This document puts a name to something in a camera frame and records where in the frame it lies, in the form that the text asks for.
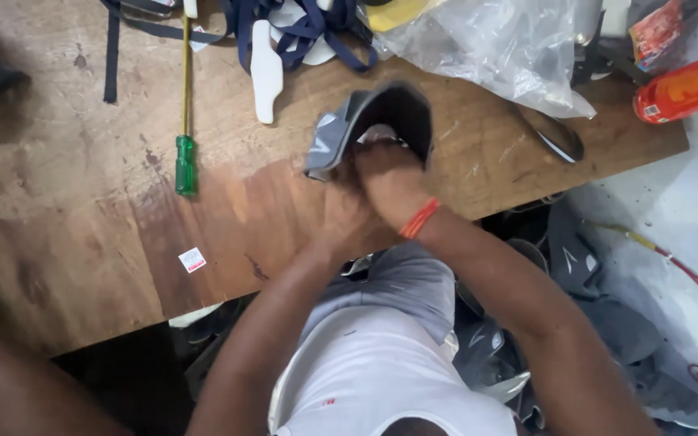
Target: plastic bag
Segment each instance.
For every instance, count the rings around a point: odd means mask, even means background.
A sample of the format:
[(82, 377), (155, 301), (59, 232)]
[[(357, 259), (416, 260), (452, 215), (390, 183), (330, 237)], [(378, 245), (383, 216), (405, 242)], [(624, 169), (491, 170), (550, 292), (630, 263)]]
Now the plastic bag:
[(421, 5), (414, 17), (401, 24), (381, 9), (362, 6), (358, 15), (376, 29), (373, 45), (382, 58), (397, 55), (550, 116), (591, 118), (594, 108), (570, 88), (577, 1), (420, 0), (411, 2)]

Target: orange bottle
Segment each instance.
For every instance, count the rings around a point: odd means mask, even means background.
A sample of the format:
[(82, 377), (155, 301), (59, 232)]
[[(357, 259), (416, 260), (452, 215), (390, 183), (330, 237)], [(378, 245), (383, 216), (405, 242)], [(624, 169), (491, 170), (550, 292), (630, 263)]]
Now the orange bottle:
[(698, 61), (663, 74), (637, 90), (635, 113), (661, 124), (698, 112)]

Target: man's right hand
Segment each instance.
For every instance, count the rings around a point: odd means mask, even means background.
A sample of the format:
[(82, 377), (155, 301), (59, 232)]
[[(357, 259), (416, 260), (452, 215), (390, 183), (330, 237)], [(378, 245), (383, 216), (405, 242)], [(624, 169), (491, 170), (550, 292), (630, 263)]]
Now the man's right hand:
[(393, 140), (366, 142), (357, 148), (354, 161), (368, 199), (395, 231), (431, 197), (423, 185), (422, 163)]

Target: wooden workbench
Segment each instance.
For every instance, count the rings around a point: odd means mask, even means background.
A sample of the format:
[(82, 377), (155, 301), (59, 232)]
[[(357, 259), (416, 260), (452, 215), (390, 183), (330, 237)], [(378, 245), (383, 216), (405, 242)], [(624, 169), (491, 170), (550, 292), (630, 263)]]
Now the wooden workbench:
[[(431, 186), (472, 219), (688, 148), (681, 124), (641, 123), (632, 86), (603, 80), (582, 92), (596, 118), (574, 123), (586, 159), (565, 164), (504, 100), (397, 59), (365, 75), (339, 61), (287, 74), (265, 126), (236, 50), (209, 46), (194, 56), (200, 195), (188, 201), (173, 184), (180, 43), (123, 27), (114, 105), (102, 103), (105, 44), (98, 2), (0, 0), (0, 61), (31, 76), (0, 96), (0, 305), (46, 354), (258, 290), (321, 221), (323, 185), (302, 176), (303, 156), (317, 115), (355, 88), (422, 88)], [(193, 247), (208, 265), (188, 275), (177, 256)]]

